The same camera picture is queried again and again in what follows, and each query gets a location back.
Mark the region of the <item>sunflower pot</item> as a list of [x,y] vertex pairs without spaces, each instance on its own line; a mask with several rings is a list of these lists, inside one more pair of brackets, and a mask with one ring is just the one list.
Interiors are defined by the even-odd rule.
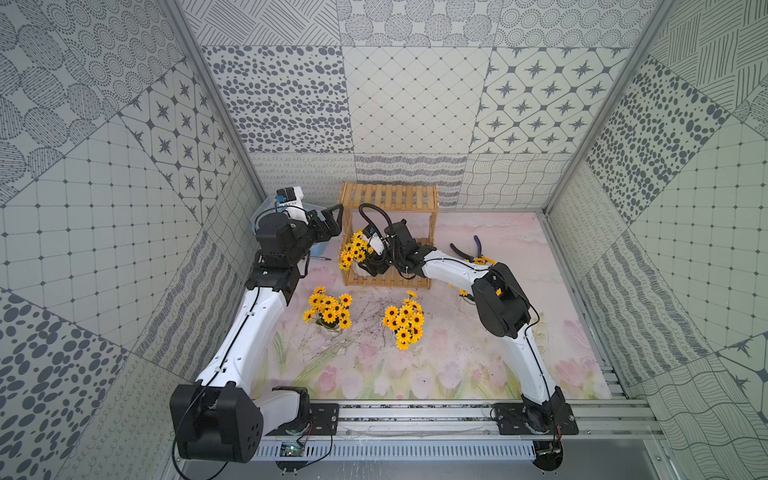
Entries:
[[317,323],[326,329],[346,330],[352,326],[352,301],[350,294],[333,296],[325,287],[317,287],[309,296],[309,308],[303,312],[302,319],[305,323]]
[[368,238],[362,230],[357,230],[348,242],[341,248],[339,256],[339,268],[349,271],[354,263],[361,263],[372,258],[375,250],[370,245]]
[[[490,259],[490,258],[488,258],[486,256],[480,256],[480,257],[475,257],[472,260],[470,260],[470,263],[473,263],[475,265],[480,265],[480,266],[492,266],[492,265],[496,264],[496,261],[493,260],[493,259]],[[464,297],[464,298],[469,298],[470,297],[470,293],[465,291],[465,290],[463,290],[463,289],[459,290],[459,295],[461,297]]]
[[396,346],[407,351],[417,344],[424,334],[425,315],[419,296],[414,291],[407,291],[400,306],[389,305],[385,308],[382,325],[393,332]]

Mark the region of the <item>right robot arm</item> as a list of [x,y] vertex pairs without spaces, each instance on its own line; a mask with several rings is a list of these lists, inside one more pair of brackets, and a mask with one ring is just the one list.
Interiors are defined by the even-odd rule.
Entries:
[[378,275],[392,267],[405,276],[442,281],[469,294],[482,326],[511,350],[529,424],[536,431],[552,429],[565,406],[564,394],[535,344],[532,326],[540,320],[538,311],[510,268],[501,262],[473,264],[432,245],[421,245],[404,220],[384,230],[368,224],[362,234],[374,251],[373,258],[361,266],[369,274]]

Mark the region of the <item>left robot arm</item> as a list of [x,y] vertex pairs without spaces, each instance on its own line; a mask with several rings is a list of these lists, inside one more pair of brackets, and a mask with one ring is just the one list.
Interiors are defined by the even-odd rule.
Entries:
[[246,463],[264,435],[303,433],[310,399],[303,387],[276,387],[251,397],[252,380],[273,330],[308,273],[311,249],[338,236],[344,208],[308,211],[292,201],[259,213],[259,244],[233,324],[192,384],[181,384],[169,406],[173,459]]

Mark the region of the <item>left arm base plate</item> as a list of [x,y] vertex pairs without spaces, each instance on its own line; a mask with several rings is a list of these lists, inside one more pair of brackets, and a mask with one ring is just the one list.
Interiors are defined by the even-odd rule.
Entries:
[[305,387],[280,386],[255,400],[260,409],[267,436],[335,435],[340,405],[314,402]]

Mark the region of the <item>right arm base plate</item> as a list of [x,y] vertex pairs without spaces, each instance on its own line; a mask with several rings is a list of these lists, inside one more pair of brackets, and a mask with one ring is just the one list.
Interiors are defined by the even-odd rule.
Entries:
[[577,435],[579,427],[571,405],[566,402],[559,386],[555,387],[549,401],[536,404],[522,397],[520,403],[495,403],[490,418],[496,423],[501,435]]

